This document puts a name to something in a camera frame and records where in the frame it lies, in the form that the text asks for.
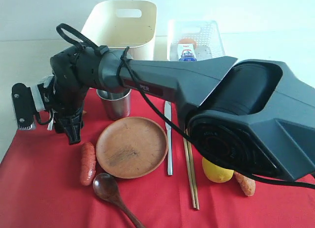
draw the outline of toothpaste tube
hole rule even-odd
[[[178,44],[177,54],[179,58],[178,60],[181,62],[195,62],[197,60],[192,43]]]

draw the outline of cream storage bin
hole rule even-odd
[[[157,7],[143,0],[107,0],[97,4],[81,33],[96,45],[125,49],[135,60],[153,60]]]
[[[178,61],[177,45],[183,38],[193,39],[197,61],[225,56],[220,32],[213,20],[170,20],[167,34],[167,59]]]

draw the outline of lemon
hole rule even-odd
[[[234,171],[219,167],[205,158],[202,158],[202,168],[207,178],[215,183],[229,181]]]

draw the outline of robotic arm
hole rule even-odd
[[[33,87],[21,83],[12,87],[19,129],[34,129],[35,116],[39,124],[53,123],[70,144],[79,143],[88,89],[120,93],[132,88],[219,166],[250,178],[257,179],[255,174],[288,181],[315,171],[315,89],[298,80],[285,63],[246,60],[234,65],[233,57],[137,61],[127,54],[128,48],[96,46],[68,25],[60,24],[57,32],[73,46],[50,59],[53,75]],[[145,93],[173,102],[179,127]],[[41,122],[40,111],[50,112],[48,122]]]

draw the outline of knife handle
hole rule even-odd
[[[173,175],[173,158],[172,158],[172,129],[167,130],[167,145],[168,145],[168,154],[167,154],[167,174]]]

